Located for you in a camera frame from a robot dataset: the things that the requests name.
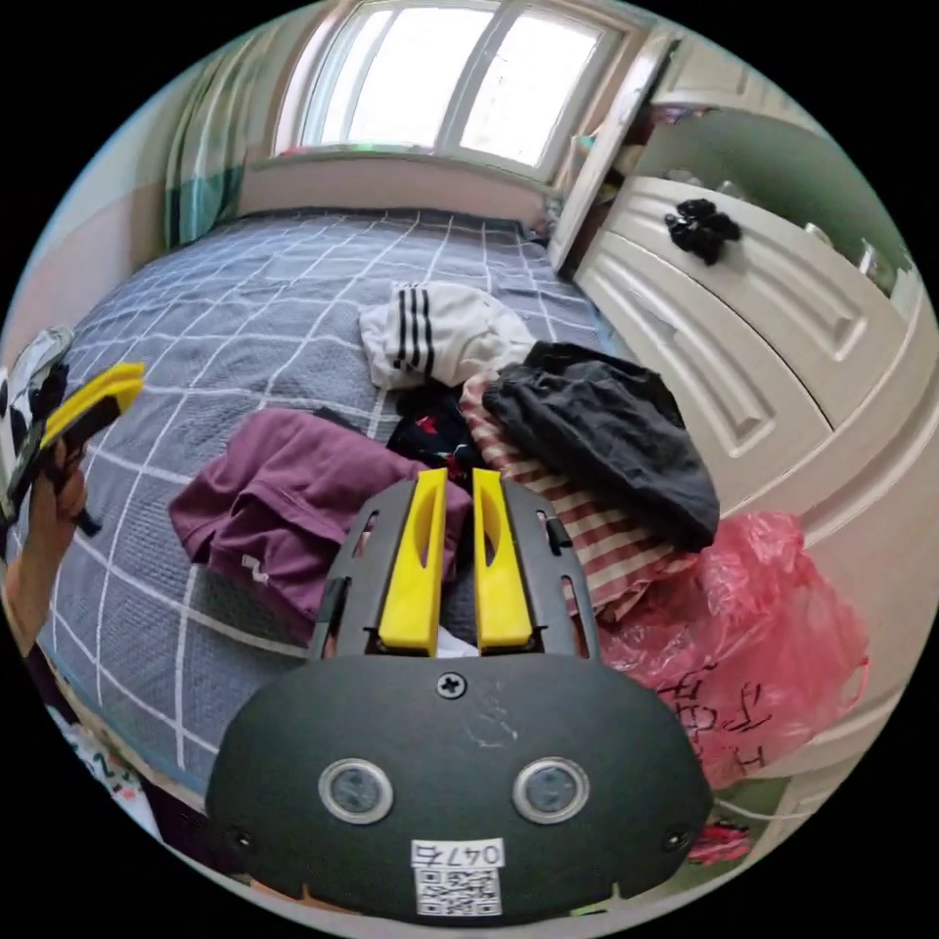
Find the qr code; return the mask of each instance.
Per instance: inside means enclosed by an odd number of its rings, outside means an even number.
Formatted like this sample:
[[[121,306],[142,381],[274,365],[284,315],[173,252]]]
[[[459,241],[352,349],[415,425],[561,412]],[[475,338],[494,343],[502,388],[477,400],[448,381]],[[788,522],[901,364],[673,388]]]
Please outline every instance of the qr code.
[[[497,917],[502,913],[498,868],[414,871],[423,917]]]

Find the green curtain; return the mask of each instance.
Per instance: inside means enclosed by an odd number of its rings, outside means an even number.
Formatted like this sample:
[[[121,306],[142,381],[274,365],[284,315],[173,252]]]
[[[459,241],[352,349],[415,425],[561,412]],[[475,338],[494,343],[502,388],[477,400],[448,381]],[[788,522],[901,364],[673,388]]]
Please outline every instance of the green curtain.
[[[252,92],[282,22],[262,26],[206,61],[170,147],[167,248],[188,245],[233,217],[249,143]]]

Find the window frame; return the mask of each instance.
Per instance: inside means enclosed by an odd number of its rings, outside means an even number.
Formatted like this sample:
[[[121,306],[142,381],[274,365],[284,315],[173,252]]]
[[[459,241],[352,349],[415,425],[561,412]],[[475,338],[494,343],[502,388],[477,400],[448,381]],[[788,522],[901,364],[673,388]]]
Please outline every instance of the window frame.
[[[311,150],[321,153],[342,153],[359,149],[358,145],[342,142],[319,143],[322,140],[330,99],[338,82],[339,74],[352,44],[359,35],[359,29],[354,28],[355,21],[360,17],[370,16],[382,10],[389,10],[392,14],[372,40],[363,65],[356,75],[353,93],[349,96],[349,102],[342,118],[343,136],[348,133],[358,106],[362,87],[382,41],[397,16],[402,11],[414,9],[415,7],[478,9],[491,12],[492,18],[469,54],[454,87],[447,110],[440,122],[433,145],[421,147],[375,144],[372,149],[375,152],[386,154],[419,154],[442,159],[454,159],[460,162],[493,167],[537,183],[549,184],[557,174],[566,153],[570,135],[573,133],[581,114],[589,106],[601,78],[613,60],[616,49],[629,32],[635,28],[626,22],[618,27],[612,27],[609,22],[602,18],[595,18],[589,12],[572,12],[570,7],[562,3],[552,3],[550,0],[501,0],[501,2],[500,0],[360,0],[349,11],[336,30],[333,42],[326,50],[321,66],[316,70],[310,84],[310,90],[306,95],[305,114],[299,125],[298,145],[309,147]],[[541,159],[535,166],[504,156],[464,147],[460,143],[492,60],[515,22],[529,11],[581,22],[594,27],[601,33],[594,54],[584,68],[581,80],[577,83],[562,108],[545,145]]]

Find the purple shirt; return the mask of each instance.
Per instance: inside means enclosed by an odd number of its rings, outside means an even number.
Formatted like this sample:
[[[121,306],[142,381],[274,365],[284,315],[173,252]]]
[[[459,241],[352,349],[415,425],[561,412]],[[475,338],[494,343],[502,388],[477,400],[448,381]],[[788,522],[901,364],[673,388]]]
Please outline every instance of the purple shirt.
[[[330,565],[359,510],[425,469],[331,421],[266,408],[170,502],[169,517],[193,563],[248,586],[308,644]],[[448,576],[469,509],[470,496],[448,483]]]

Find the black stripes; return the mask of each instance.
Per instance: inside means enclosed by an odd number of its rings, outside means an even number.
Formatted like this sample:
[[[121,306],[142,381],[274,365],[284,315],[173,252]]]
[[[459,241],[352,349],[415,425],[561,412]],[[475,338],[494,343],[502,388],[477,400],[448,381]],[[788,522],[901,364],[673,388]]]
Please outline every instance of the black stripes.
[[[422,312],[424,313],[424,335],[427,342],[427,357],[424,362],[424,377],[433,378],[433,329],[430,326],[430,297],[427,291],[421,291],[421,297],[424,302]]]
[[[421,344],[422,321],[424,322],[424,347]],[[422,358],[424,359],[423,368],[421,368]],[[427,290],[418,290],[412,286],[404,287],[398,291],[398,354],[391,364],[399,371],[403,369],[407,372],[423,372],[424,377],[430,379],[433,377],[433,360],[430,296]]]
[[[416,371],[421,364],[421,332],[418,323],[418,292],[411,287],[411,336],[414,348],[411,351],[411,369]]]
[[[398,357],[393,363],[396,369],[400,369],[404,363],[408,344],[408,324],[404,315],[404,293],[404,291],[398,291]]]

